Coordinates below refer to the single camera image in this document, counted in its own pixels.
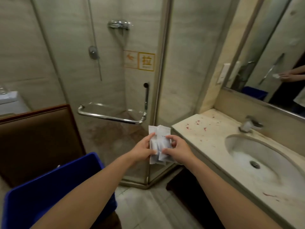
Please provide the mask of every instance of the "toilet tank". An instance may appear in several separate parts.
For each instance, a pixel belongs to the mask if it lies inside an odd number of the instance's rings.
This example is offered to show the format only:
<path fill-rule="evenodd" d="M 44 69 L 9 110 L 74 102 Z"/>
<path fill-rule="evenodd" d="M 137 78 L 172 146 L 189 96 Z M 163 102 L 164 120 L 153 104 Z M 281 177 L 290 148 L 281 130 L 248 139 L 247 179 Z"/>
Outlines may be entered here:
<path fill-rule="evenodd" d="M 0 94 L 0 118 L 30 111 L 17 91 Z"/>

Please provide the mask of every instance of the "red spot on countertop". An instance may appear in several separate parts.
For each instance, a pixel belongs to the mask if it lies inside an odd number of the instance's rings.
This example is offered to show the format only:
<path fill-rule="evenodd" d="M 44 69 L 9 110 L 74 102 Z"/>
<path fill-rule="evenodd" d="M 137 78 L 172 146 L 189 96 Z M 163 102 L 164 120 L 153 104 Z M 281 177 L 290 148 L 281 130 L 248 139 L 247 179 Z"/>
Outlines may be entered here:
<path fill-rule="evenodd" d="M 264 193 L 264 192 L 263 192 L 263 194 L 264 194 L 265 196 L 277 197 L 276 195 L 270 195 L 270 194 L 266 194 L 266 193 Z"/>

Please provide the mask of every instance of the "oval sink basin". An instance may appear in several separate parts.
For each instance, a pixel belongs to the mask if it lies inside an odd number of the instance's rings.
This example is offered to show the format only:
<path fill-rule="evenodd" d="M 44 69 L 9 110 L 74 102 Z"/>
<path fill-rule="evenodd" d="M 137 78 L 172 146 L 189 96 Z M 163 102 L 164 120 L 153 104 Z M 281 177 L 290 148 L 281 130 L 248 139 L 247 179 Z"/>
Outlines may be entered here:
<path fill-rule="evenodd" d="M 227 151 L 236 164 L 254 180 L 276 187 L 276 191 L 305 197 L 305 176 L 297 165 L 280 151 L 244 135 L 231 135 L 225 140 Z"/>

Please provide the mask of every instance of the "countertop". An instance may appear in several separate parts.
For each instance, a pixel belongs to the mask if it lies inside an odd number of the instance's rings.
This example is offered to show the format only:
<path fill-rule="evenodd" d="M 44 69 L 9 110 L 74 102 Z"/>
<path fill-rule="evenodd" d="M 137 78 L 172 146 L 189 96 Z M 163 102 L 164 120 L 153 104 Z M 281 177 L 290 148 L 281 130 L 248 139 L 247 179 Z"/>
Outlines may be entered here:
<path fill-rule="evenodd" d="M 296 199 L 284 195 L 276 189 L 264 189 L 264 185 L 253 180 L 245 171 L 236 165 L 225 147 L 225 139 L 229 135 L 241 134 L 238 121 L 215 110 L 210 109 L 202 114 L 193 115 L 177 124 L 173 129 L 187 142 L 192 144 L 207 159 L 230 176 L 244 189 L 256 196 L 273 212 L 282 217 L 297 229 L 305 225 L 305 199 Z M 254 138 L 275 148 L 290 158 L 300 169 L 305 171 L 305 158 L 276 141 L 253 131 L 246 136 Z"/>

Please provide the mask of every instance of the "blue basket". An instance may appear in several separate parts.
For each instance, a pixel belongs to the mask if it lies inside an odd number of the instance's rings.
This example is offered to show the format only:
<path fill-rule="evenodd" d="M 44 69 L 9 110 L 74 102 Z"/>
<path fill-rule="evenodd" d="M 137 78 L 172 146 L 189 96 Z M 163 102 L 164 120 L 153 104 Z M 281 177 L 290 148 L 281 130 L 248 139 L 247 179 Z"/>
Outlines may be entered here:
<path fill-rule="evenodd" d="M 248 96 L 254 97 L 255 99 L 264 101 L 265 97 L 268 95 L 268 92 L 252 88 L 252 87 L 244 87 L 241 91 L 241 93 L 244 93 Z"/>
<path fill-rule="evenodd" d="M 76 186 L 104 168 L 96 153 L 89 153 L 10 190 L 4 198 L 2 229 L 29 229 Z M 99 223 L 115 211 L 114 194 L 98 216 Z"/>

